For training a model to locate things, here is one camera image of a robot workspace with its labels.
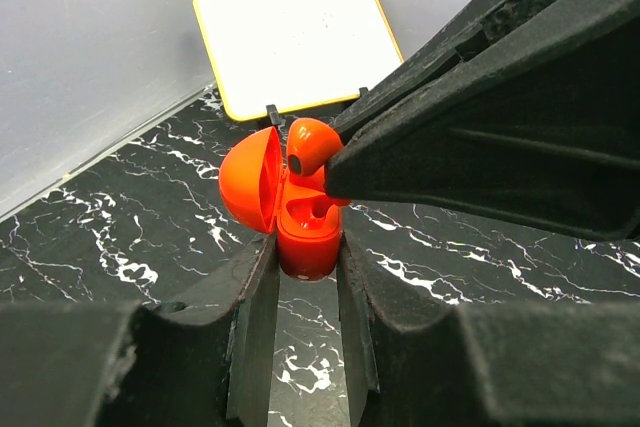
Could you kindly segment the orange earbud charging case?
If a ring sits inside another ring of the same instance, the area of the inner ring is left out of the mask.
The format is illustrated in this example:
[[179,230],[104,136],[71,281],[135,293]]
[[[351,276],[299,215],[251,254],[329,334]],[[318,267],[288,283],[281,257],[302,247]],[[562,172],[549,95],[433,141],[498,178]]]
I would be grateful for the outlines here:
[[267,127],[231,148],[219,169],[226,208],[246,227],[274,234],[281,269],[301,281],[322,280],[333,272],[342,209],[350,203],[327,193],[326,163],[309,177],[295,175],[278,129]]

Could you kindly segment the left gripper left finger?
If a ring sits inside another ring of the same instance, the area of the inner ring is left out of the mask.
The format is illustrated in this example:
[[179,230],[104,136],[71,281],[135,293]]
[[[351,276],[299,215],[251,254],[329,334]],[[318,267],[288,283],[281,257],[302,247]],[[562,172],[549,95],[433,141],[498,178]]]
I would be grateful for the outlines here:
[[264,426],[279,295],[276,240],[156,307],[1,306],[5,426]]

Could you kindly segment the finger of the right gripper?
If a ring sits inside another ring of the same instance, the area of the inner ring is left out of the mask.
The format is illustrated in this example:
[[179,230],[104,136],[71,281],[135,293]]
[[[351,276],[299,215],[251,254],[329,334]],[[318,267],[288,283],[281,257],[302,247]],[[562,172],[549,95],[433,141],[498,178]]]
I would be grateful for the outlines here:
[[338,115],[332,126],[355,132],[378,115],[472,60],[557,0],[471,0],[399,68]]
[[333,196],[635,240],[639,0],[557,0],[359,130],[337,132]]

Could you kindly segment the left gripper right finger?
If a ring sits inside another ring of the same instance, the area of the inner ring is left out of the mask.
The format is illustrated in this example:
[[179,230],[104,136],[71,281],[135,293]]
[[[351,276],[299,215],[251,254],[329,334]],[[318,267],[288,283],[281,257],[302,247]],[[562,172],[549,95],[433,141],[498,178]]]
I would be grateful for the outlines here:
[[375,269],[344,233],[336,269],[354,426],[635,426],[639,306],[449,305]]

